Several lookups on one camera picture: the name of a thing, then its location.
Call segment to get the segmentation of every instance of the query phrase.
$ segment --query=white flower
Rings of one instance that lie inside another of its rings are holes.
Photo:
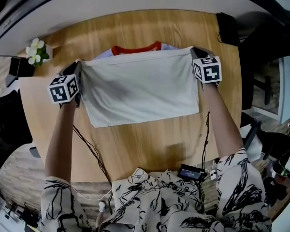
[[[31,43],[31,46],[30,48],[31,49],[40,49],[44,46],[44,41],[40,41],[38,38],[35,38],[32,43]]]
[[[34,64],[35,61],[40,62],[41,61],[41,56],[40,55],[33,55],[28,59],[29,64]]]

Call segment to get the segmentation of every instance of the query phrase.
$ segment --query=patterned shirt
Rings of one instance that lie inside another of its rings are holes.
[[[271,231],[261,175],[245,150],[223,157],[217,172],[217,217],[206,214],[200,183],[185,181],[169,170],[147,174],[139,168],[129,178],[113,182],[115,212],[100,231]],[[47,178],[41,210],[42,232],[93,231],[76,193],[62,179]]]

